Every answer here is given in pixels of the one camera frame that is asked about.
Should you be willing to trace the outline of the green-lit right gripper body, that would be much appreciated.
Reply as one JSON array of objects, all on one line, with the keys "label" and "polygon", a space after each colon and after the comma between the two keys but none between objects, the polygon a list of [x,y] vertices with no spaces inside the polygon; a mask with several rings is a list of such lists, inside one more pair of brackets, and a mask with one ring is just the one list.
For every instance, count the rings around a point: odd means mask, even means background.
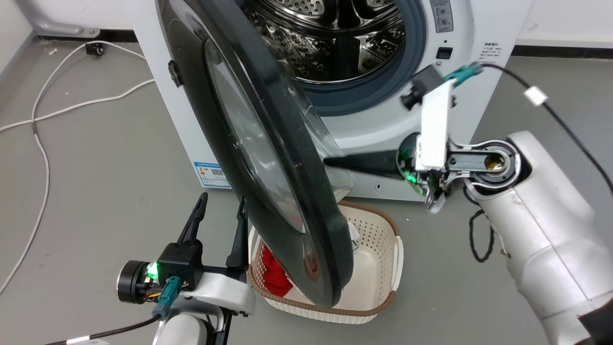
[{"label": "green-lit right gripper body", "polygon": [[397,150],[397,169],[403,179],[422,197],[426,209],[437,214],[450,194],[449,188],[444,186],[446,174],[444,171],[417,169],[420,161],[419,145],[420,133],[412,133],[401,142]]}]

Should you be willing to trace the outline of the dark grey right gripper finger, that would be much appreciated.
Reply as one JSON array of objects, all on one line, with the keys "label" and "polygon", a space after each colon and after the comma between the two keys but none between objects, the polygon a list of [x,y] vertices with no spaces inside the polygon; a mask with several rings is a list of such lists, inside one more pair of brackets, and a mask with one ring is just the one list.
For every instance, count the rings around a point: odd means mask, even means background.
[{"label": "dark grey right gripper finger", "polygon": [[397,151],[395,150],[362,152],[341,157],[326,157],[323,159],[323,163],[326,166],[341,170],[399,179]]}]

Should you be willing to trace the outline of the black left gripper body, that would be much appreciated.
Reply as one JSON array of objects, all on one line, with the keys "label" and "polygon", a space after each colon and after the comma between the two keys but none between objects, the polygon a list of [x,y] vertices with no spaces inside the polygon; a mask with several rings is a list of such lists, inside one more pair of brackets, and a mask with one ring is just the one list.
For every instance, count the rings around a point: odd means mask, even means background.
[{"label": "black left gripper body", "polygon": [[204,273],[202,245],[199,241],[170,243],[155,262],[131,260],[117,279],[117,297],[123,303],[157,303],[176,294],[197,288]]}]

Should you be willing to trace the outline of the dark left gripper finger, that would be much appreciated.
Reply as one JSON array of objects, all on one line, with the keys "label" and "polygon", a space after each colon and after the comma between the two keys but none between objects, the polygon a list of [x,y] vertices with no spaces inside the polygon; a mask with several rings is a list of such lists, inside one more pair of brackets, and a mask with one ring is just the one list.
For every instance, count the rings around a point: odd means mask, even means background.
[{"label": "dark left gripper finger", "polygon": [[237,210],[237,228],[230,255],[227,257],[228,269],[248,269],[248,205],[247,198],[242,196]]},{"label": "dark left gripper finger", "polygon": [[207,203],[208,193],[203,192],[199,196],[199,199],[197,199],[197,202],[195,203],[195,206],[193,207],[193,210],[186,221],[184,229],[182,229],[182,233],[177,240],[178,244],[185,244],[197,239],[197,233],[200,223],[204,219]]}]

